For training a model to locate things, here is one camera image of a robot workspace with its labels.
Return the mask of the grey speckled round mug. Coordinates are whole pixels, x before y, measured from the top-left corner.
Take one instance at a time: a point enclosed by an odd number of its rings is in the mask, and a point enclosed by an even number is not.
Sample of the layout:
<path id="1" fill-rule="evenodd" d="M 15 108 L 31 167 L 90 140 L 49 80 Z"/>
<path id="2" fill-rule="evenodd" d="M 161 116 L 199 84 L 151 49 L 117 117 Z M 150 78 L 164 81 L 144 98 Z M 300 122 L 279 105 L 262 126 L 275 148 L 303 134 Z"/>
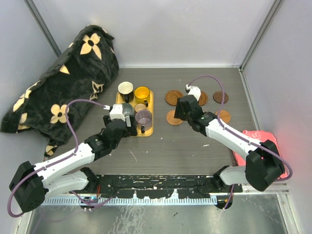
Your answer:
<path id="1" fill-rule="evenodd" d="M 123 103 L 122 104 L 122 113 L 124 114 L 125 117 L 126 116 L 134 116 L 135 115 L 134 108 L 129 103 Z"/>

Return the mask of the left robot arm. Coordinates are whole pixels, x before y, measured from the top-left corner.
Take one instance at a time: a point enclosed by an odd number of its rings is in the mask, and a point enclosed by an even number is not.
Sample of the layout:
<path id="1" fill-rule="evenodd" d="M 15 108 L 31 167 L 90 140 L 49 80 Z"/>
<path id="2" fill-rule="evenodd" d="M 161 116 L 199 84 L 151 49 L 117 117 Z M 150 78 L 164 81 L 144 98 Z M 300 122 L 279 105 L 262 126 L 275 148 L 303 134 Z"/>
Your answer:
<path id="1" fill-rule="evenodd" d="M 9 185 L 9 199 L 16 200 L 23 214 L 58 194 L 76 190 L 93 193 L 97 189 L 98 179 L 91 169 L 83 167 L 73 174 L 69 172 L 103 158 L 116 149 L 123 138 L 137 134 L 132 115 L 124 119 L 109 116 L 104 119 L 105 128 L 78 147 L 45 162 L 32 165 L 26 161 L 18 167 Z"/>

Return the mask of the light wooden coaster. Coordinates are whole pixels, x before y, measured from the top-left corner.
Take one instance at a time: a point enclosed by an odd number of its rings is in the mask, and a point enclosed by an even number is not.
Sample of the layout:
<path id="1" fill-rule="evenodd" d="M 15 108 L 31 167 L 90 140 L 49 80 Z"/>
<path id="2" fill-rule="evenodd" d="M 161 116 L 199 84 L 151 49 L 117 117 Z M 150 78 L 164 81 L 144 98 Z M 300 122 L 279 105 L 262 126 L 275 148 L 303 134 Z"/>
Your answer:
<path id="1" fill-rule="evenodd" d="M 221 110 L 219 118 L 224 122 L 224 123 L 229 123 L 231 120 L 231 115 L 228 111 L 226 110 Z"/>

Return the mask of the black floral plush blanket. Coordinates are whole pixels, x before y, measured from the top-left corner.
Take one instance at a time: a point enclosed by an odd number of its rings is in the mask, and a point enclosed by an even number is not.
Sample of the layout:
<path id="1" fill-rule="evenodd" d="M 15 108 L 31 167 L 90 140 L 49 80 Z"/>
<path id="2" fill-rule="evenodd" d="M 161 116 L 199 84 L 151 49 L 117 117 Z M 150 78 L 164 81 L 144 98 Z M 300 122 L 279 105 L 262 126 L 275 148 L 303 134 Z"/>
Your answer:
<path id="1" fill-rule="evenodd" d="M 53 65 L 9 108 L 0 131 L 39 131 L 48 139 L 46 157 L 67 144 L 73 134 L 66 121 L 77 130 L 92 102 L 118 75 L 113 40 L 98 25 L 89 24 L 82 29 Z"/>

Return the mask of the brown wooden saucer coaster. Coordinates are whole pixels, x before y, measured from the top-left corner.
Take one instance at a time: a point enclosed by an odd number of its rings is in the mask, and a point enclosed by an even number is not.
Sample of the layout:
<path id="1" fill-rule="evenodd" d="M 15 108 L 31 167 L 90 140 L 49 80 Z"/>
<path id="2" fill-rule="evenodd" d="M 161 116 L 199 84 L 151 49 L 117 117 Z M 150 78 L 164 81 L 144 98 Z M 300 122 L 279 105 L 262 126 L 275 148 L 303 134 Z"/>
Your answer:
<path id="1" fill-rule="evenodd" d="M 177 100 L 183 97 L 179 90 L 170 90 L 165 95 L 165 100 L 169 105 L 176 106 Z"/>
<path id="2" fill-rule="evenodd" d="M 203 106 L 203 105 L 205 105 L 207 102 L 208 102 L 208 96 L 207 96 L 207 94 L 206 94 L 205 92 L 201 91 L 201 95 L 200 95 L 198 104 L 199 104 L 200 106 Z"/>

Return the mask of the black mug cream interior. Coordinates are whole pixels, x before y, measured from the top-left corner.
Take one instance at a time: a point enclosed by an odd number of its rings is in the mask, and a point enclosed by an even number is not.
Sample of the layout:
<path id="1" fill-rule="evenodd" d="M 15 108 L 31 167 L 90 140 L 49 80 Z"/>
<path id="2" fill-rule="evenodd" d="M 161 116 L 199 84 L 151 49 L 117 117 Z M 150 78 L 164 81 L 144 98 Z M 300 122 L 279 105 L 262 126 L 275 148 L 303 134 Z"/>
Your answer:
<path id="1" fill-rule="evenodd" d="M 118 85 L 117 90 L 126 103 L 130 103 L 134 99 L 134 87 L 132 83 L 124 81 Z"/>

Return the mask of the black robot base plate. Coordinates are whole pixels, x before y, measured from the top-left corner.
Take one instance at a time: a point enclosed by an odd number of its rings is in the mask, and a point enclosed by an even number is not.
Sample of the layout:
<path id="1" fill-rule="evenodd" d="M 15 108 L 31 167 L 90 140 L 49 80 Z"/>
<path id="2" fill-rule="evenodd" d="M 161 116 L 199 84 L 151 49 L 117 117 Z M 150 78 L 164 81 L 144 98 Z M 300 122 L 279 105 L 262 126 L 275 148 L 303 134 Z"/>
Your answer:
<path id="1" fill-rule="evenodd" d="M 105 198 L 170 198 L 176 191 L 179 199 L 209 198 L 213 193 L 229 193 L 231 187 L 217 188 L 207 175 L 98 175 L 81 193 L 99 192 Z"/>

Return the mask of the dark wooden coaster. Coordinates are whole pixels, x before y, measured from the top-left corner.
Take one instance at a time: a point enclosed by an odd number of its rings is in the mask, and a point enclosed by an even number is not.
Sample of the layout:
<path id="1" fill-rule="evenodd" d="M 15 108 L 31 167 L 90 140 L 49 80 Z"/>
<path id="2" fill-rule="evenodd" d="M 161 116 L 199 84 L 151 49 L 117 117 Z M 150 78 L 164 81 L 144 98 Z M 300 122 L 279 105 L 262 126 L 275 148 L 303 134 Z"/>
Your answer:
<path id="1" fill-rule="evenodd" d="M 227 103 L 228 100 L 229 100 L 229 96 L 222 92 L 222 91 L 216 91 L 214 94 L 213 94 L 213 99 L 215 102 L 217 103 L 220 103 L 222 102 L 222 99 L 224 99 L 223 103 Z"/>

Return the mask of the yellow serving tray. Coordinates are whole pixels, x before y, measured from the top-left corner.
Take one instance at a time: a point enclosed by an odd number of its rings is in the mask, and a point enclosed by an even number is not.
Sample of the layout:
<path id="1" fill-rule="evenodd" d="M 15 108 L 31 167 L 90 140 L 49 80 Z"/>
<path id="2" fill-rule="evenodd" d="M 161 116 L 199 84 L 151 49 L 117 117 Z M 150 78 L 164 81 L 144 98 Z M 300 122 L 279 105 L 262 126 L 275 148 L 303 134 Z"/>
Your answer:
<path id="1" fill-rule="evenodd" d="M 137 116 L 140 121 L 145 118 L 146 123 L 142 127 L 141 123 L 137 122 Z M 139 111 L 139 115 L 135 112 L 136 137 L 149 137 L 154 131 L 154 93 L 150 91 L 150 100 L 145 110 Z"/>

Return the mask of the woven rattan coaster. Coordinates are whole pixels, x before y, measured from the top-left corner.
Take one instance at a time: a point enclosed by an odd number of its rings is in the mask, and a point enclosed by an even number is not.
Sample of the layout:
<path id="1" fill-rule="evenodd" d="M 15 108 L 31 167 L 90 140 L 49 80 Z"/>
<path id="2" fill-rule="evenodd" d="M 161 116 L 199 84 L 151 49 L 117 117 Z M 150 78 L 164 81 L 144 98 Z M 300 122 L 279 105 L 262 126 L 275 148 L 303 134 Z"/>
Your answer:
<path id="1" fill-rule="evenodd" d="M 170 110 L 166 115 L 167 122 L 170 125 L 174 125 L 174 126 L 182 124 L 183 121 L 178 118 L 174 118 L 174 115 L 175 115 L 175 110 Z"/>

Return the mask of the small red cup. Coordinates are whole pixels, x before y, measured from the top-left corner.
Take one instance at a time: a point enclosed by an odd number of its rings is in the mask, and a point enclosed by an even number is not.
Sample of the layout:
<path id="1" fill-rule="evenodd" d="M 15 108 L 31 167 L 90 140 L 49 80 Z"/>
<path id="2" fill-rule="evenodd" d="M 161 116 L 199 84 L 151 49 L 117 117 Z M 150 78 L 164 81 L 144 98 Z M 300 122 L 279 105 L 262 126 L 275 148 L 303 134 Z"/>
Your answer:
<path id="1" fill-rule="evenodd" d="M 141 110 L 146 110 L 146 105 L 143 104 L 143 103 L 138 103 L 136 106 L 135 106 L 135 112 L 139 112 Z"/>

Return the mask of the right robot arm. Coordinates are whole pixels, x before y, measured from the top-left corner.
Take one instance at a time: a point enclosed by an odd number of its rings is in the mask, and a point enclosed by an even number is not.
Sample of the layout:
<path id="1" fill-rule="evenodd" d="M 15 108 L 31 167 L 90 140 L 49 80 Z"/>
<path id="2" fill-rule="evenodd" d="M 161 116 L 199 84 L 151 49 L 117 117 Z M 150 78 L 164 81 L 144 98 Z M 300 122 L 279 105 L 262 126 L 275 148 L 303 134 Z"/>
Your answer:
<path id="1" fill-rule="evenodd" d="M 219 192 L 225 192 L 233 184 L 250 184 L 263 192 L 285 173 L 274 142 L 247 137 L 215 114 L 204 112 L 193 95 L 177 100 L 174 117 L 188 122 L 194 131 L 222 143 L 245 160 L 243 166 L 224 166 L 214 173 L 214 187 Z"/>

